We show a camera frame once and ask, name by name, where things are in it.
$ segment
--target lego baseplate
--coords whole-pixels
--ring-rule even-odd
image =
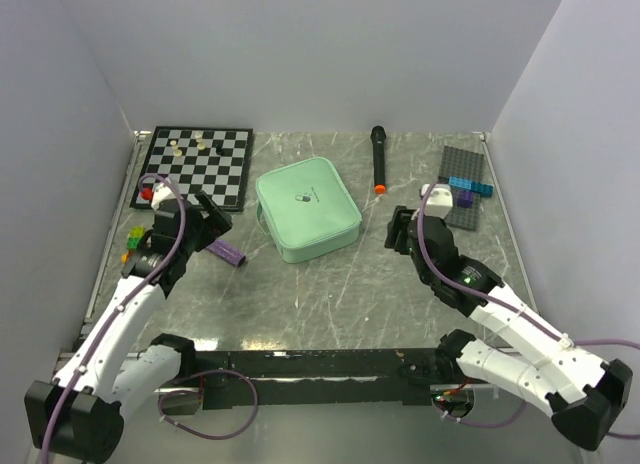
[[[465,151],[455,147],[445,146],[442,151],[442,161],[438,171],[438,182],[448,183],[452,176],[481,182],[484,175],[484,155],[477,152]],[[473,204],[469,208],[458,207],[455,203],[461,189],[451,188],[454,207],[449,211],[445,222],[453,227],[468,231],[478,230],[480,219],[479,195],[474,195]]]

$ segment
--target gray tabletop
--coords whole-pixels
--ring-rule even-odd
[[[147,146],[139,142],[131,195]],[[437,177],[444,145],[483,152],[477,135],[390,134],[386,148],[388,192],[373,192],[368,133],[257,133],[244,212],[233,214],[224,240],[247,255],[233,268],[208,252],[194,254],[187,273],[140,334],[144,348],[162,332],[193,339],[201,350],[357,349],[435,347],[460,328],[488,342],[484,328],[437,300],[418,280],[411,260],[384,249],[396,205],[419,205],[418,190]],[[256,220],[256,179],[312,156],[331,160],[362,213],[358,240],[301,264],[287,264]],[[484,182],[493,184],[485,166]],[[94,308],[104,311],[120,278],[121,256],[133,226],[149,228],[151,211],[125,207]],[[525,280],[499,199],[484,199],[477,232],[454,229],[461,253],[483,261],[529,302]]]

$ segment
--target mint green case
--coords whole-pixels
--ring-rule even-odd
[[[358,238],[362,216],[336,168],[314,157],[258,178],[258,222],[262,214],[282,258],[308,261]]]

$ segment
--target microphone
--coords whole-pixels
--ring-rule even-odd
[[[373,144],[373,189],[376,194],[387,192],[384,179],[384,143],[387,134],[384,127],[376,126],[371,130],[371,143]]]

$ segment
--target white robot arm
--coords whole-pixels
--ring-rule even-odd
[[[597,449],[627,403],[631,369],[575,346],[491,269],[460,255],[444,222],[453,207],[451,189],[426,185],[421,196],[429,189],[422,216],[419,210],[396,207],[385,247],[410,255],[420,280],[436,297],[504,339],[520,358],[461,330],[445,336],[438,349],[466,376],[539,408],[574,444]]]
[[[186,272],[191,254],[231,229],[231,218],[210,198],[196,197],[206,215],[184,201],[180,239],[180,204],[166,186],[159,186],[152,201],[153,227],[125,264],[107,309],[53,380],[35,381],[27,391],[25,407],[37,448],[43,447],[54,408],[66,396],[52,420],[50,450],[102,463],[115,450],[124,422],[144,399],[167,381],[193,374],[194,344],[178,336],[159,336],[133,362],[126,361],[126,356],[153,311]],[[162,267],[165,259],[168,262]],[[137,288],[140,291],[123,305]]]

